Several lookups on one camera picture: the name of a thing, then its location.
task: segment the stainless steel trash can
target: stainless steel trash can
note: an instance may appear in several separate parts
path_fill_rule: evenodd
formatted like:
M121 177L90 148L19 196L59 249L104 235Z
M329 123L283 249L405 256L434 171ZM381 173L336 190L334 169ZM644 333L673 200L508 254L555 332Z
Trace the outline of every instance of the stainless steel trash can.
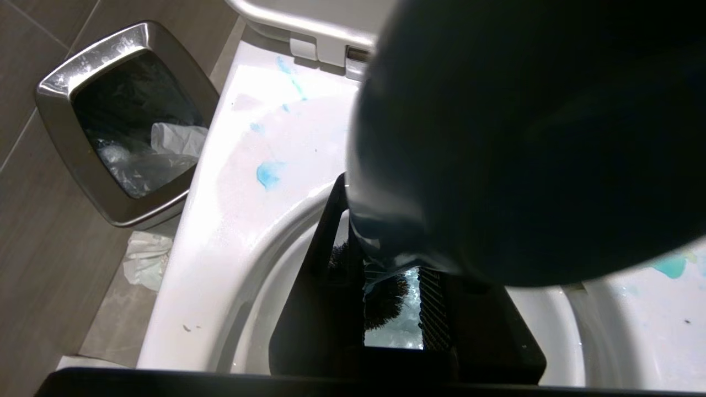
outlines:
M177 39L146 21L65 61L39 83L36 101L68 170L108 222L173 235L195 161L154 155L149 131L157 122L207 129L218 98Z

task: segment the black plastic part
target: black plastic part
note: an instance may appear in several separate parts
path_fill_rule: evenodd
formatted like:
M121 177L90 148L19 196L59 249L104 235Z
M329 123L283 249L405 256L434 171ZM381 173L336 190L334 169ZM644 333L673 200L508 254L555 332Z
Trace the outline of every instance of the black plastic part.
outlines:
M355 239L349 242L349 270L343 278L338 271L335 277L328 277L331 249L347 208L341 175L270 339L272 374L335 376L342 371L344 349L363 345L364 275Z
M388 383L303 377L257 377L205 372L69 368L50 374L36 397L216 397L216 396L474 396L474 397L652 397L706 396L701 393L548 388L537 386L425 383L390 379Z
M348 240L347 268L329 273L346 209L341 175L270 339L273 374L537 384L546 360L505 288L427 268L419 270L424 350L365 347L364 265L356 238Z
M478 291L461 277L427 268L419 269L419 278L425 347L430 328L436 330L434 341L447 330L448 337L441 340L450 342L457 356L459 381L539 382L546 358L503 286ZM444 312L437 309L440 300Z

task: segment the white porcelain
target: white porcelain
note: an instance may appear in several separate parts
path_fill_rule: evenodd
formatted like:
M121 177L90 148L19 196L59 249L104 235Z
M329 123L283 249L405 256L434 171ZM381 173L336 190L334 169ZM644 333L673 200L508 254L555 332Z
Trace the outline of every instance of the white porcelain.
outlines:
M239 44L181 217L140 368L268 373L269 335L333 181L344 171L358 90L357 82L300 65L283 55L286 51L286 45L249 30ZM691 300L703 301L702 293L682 294L696 283L691 278L667 282L654 269L642 272L588 283L587 293L595 299L576 312L579 324L596 323L590 311L616 315L621 327L599 335L600 343L646 346L645 354L626 357L637 379L630 386L698 389L702 383L694 377L706 379L695 367L706 363L703 349L685 349L706 340L706 328L698 328L706 318L699 301ZM631 285L643 292L623 296L621 288ZM581 345L575 312L562 289L509 291L547 356L542 384L585 384L587 346ZM660 316L669 324L693 319L694 327L665 325Z

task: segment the paper on floor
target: paper on floor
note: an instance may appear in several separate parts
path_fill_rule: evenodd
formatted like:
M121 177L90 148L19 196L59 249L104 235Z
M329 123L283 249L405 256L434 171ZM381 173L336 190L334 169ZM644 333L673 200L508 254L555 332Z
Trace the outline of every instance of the paper on floor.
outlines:
M61 356L56 370L64 368L127 368L114 362L82 356Z
M128 283L142 284L153 291L159 291L172 243L168 237L133 232L123 257L123 272Z

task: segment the crumpled tissue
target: crumpled tissue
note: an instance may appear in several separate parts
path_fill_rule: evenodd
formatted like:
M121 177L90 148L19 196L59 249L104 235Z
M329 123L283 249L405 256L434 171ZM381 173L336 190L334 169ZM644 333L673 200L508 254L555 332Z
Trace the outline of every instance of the crumpled tissue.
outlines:
M201 126L178 126L169 123L152 124L151 146L159 154L201 156L208 129Z
M133 232L123 257L123 272L128 283L159 291L172 243L172 239L165 236Z

